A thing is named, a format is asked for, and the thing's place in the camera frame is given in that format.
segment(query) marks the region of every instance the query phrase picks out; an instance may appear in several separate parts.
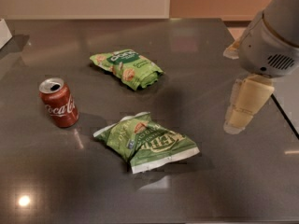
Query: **white wall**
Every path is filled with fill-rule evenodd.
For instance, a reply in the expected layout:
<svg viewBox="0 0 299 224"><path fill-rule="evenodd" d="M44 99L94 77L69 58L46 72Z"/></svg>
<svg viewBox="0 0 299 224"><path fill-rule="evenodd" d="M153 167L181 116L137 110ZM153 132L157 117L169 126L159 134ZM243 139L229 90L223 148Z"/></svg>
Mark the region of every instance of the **white wall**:
<svg viewBox="0 0 299 224"><path fill-rule="evenodd" d="M0 0L0 18L168 18L169 4L170 0Z"/></svg>

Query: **robot vent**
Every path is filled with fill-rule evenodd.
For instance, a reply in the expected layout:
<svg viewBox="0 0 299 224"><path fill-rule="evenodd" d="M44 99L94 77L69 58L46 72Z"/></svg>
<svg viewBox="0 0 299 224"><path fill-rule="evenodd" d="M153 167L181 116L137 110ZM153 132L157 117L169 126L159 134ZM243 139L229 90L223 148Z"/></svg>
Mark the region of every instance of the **robot vent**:
<svg viewBox="0 0 299 224"><path fill-rule="evenodd" d="M279 70L286 70L294 65L294 60L288 56L276 54L268 57L268 64Z"/></svg>

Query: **table surface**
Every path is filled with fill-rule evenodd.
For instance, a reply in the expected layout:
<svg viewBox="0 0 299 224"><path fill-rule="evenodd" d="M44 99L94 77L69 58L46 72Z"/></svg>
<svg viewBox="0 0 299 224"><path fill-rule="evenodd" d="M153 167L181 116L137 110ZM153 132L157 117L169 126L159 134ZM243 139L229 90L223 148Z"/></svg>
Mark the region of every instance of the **table surface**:
<svg viewBox="0 0 299 224"><path fill-rule="evenodd" d="M238 61L218 19L7 21L0 51L1 223L183 223L299 220L299 142L269 100L239 135L222 126ZM142 91L94 67L95 53L134 49L165 75ZM80 112L56 127L38 86L64 79ZM93 132L142 111L201 149L133 175ZM27 207L19 207L22 195Z"/></svg>
<svg viewBox="0 0 299 224"><path fill-rule="evenodd" d="M275 98L297 138L299 138L298 79L298 68L285 77L278 77L274 79Z"/></svg>

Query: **coca-cola logo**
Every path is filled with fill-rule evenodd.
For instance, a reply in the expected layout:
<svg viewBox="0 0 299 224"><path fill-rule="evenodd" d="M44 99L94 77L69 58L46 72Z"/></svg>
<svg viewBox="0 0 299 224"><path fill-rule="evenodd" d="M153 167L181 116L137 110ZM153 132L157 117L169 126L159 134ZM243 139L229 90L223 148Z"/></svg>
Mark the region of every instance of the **coca-cola logo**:
<svg viewBox="0 0 299 224"><path fill-rule="evenodd" d="M52 108L50 105L45 105L45 107L51 116L63 117L72 113L75 108L75 102L73 97L70 95L67 104L62 105L61 107Z"/></svg>

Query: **can lid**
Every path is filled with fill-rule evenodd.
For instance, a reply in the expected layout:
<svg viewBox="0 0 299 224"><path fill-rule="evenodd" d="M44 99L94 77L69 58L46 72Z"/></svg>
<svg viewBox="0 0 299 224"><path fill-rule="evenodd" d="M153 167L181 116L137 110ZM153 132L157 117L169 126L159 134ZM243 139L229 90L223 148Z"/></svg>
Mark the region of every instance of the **can lid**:
<svg viewBox="0 0 299 224"><path fill-rule="evenodd" d="M61 78L48 78L39 85L39 91L42 93L55 93L59 91L64 85Z"/></svg>

